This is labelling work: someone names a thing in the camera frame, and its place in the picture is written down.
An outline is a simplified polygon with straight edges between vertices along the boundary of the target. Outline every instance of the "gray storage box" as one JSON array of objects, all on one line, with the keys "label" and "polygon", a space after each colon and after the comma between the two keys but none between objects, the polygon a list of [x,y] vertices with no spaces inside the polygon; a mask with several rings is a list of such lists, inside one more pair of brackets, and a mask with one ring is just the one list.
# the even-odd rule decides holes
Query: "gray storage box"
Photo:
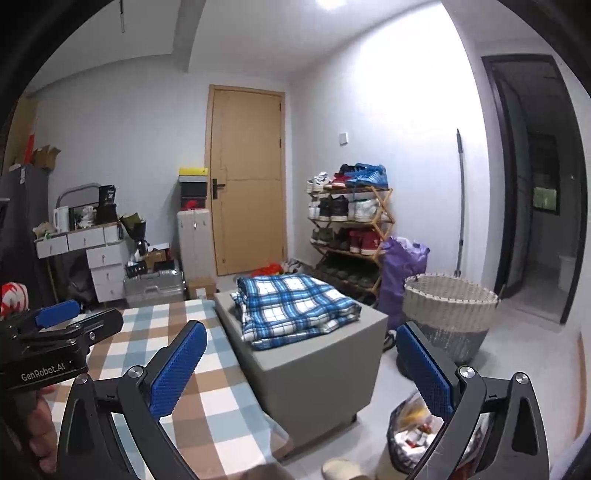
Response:
[{"label": "gray storage box", "polygon": [[184,301],[183,272],[175,270],[148,273],[124,281],[125,298],[130,308]]}]

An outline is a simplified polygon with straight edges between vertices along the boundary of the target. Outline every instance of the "window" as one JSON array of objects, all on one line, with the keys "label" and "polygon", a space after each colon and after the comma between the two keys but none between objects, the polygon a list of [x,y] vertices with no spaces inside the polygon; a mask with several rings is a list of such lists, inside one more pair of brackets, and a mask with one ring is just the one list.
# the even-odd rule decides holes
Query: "window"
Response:
[{"label": "window", "polygon": [[534,208],[559,214],[560,167],[553,135],[529,133]]}]

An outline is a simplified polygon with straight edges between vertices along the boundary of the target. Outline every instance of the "desk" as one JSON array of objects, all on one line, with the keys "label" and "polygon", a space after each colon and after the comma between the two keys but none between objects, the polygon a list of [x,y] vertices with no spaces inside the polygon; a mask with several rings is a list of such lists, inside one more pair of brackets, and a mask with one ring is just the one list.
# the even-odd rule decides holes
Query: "desk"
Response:
[{"label": "desk", "polygon": [[129,251],[120,240],[118,224],[106,223],[68,233],[58,233],[35,241],[39,258],[55,257],[68,252],[86,250],[88,266],[99,302],[125,297],[123,280]]}]

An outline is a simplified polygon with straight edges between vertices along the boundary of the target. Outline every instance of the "doorway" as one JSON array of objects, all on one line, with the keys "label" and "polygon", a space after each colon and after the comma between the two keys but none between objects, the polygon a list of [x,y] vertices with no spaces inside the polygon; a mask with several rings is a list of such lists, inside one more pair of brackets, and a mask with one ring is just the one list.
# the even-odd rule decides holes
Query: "doorway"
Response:
[{"label": "doorway", "polygon": [[206,165],[218,275],[285,260],[284,99],[210,86]]},{"label": "doorway", "polygon": [[552,56],[483,57],[501,127],[505,220],[495,292],[564,324],[577,289],[587,219],[579,124]]}]

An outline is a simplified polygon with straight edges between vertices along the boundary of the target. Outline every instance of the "ceiling light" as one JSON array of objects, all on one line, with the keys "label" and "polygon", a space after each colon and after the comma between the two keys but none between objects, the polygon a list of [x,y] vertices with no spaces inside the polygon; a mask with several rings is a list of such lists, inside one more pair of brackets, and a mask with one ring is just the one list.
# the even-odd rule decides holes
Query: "ceiling light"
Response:
[{"label": "ceiling light", "polygon": [[347,0],[316,0],[325,10],[334,10],[338,7],[342,7],[347,3]]}]

